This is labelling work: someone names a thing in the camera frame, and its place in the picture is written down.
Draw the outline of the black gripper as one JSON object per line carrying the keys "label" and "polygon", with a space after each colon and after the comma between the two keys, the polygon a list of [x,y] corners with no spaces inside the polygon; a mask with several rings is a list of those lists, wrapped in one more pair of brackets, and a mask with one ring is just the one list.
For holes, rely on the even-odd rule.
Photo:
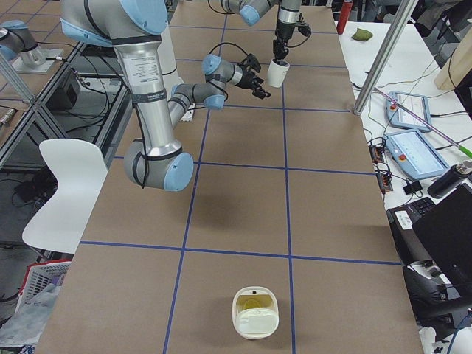
{"label": "black gripper", "polygon": [[288,55],[288,41],[292,38],[293,32],[293,24],[277,22],[275,39],[273,40],[273,54],[274,60],[280,60],[281,66],[288,65],[285,58]]}
{"label": "black gripper", "polygon": [[246,71],[243,67],[239,66],[239,63],[237,64],[237,67],[241,70],[242,74],[242,77],[235,84],[237,87],[242,89],[251,89],[252,95],[259,99],[265,99],[271,96],[271,93],[261,86],[264,80],[257,75],[257,72],[253,70]]}

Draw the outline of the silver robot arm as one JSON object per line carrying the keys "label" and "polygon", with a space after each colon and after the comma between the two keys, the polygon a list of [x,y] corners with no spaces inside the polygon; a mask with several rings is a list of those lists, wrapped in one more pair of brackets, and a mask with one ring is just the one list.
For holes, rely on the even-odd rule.
{"label": "silver robot arm", "polygon": [[223,0],[220,1],[220,5],[224,13],[239,14],[249,26],[255,25],[274,6],[278,7],[275,39],[273,40],[273,61],[276,64],[282,64],[289,49],[293,48],[288,45],[288,42],[295,29],[298,29],[306,39],[311,35],[310,26],[303,21],[300,12],[302,1]]}
{"label": "silver robot arm", "polygon": [[164,1],[62,1],[60,20],[68,37],[116,53],[142,134],[125,155],[125,172],[140,187],[177,192],[189,184],[194,160],[173,129],[191,105],[222,109],[229,84],[270,97],[252,54],[238,64],[208,54],[204,83],[181,83],[167,93],[158,52],[168,20]]}

